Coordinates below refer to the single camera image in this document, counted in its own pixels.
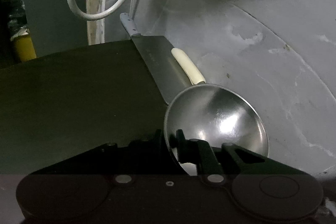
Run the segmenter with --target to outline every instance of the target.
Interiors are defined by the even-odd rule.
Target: ladle handle
[[[189,77],[190,82],[193,85],[196,85],[200,82],[205,83],[204,76],[183,50],[179,48],[172,48],[171,53],[176,61],[180,64],[186,75]]]

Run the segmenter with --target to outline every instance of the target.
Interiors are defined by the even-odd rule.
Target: black table
[[[28,174],[112,141],[152,137],[167,105],[131,41],[0,70],[0,174]]]

